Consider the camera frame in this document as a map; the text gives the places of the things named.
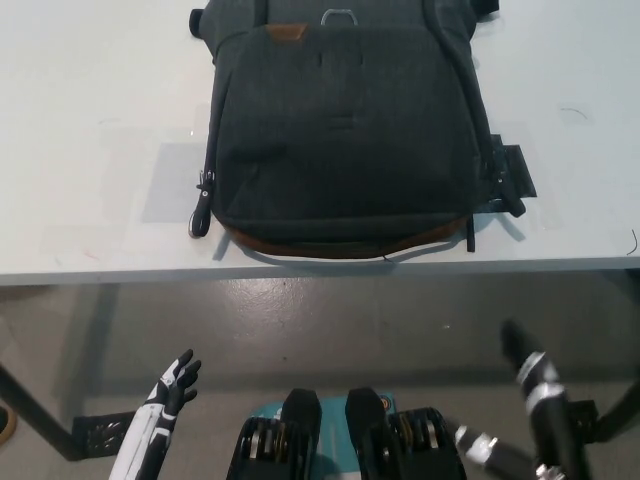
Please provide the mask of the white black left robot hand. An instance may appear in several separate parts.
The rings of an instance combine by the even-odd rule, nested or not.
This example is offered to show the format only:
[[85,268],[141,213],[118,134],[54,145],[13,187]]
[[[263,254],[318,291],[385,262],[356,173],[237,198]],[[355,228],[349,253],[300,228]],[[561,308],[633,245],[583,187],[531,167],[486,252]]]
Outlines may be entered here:
[[177,418],[196,398],[201,361],[188,349],[159,377],[137,409],[110,472],[110,480],[156,480],[169,450]]

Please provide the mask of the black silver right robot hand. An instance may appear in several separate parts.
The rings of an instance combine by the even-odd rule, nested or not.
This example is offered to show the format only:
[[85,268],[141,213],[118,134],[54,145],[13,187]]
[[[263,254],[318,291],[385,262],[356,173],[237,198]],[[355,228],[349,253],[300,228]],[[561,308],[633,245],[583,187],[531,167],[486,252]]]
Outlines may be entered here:
[[511,319],[502,323],[500,340],[522,392],[536,454],[448,418],[446,429],[458,452],[496,479],[590,479],[567,391],[549,355]]

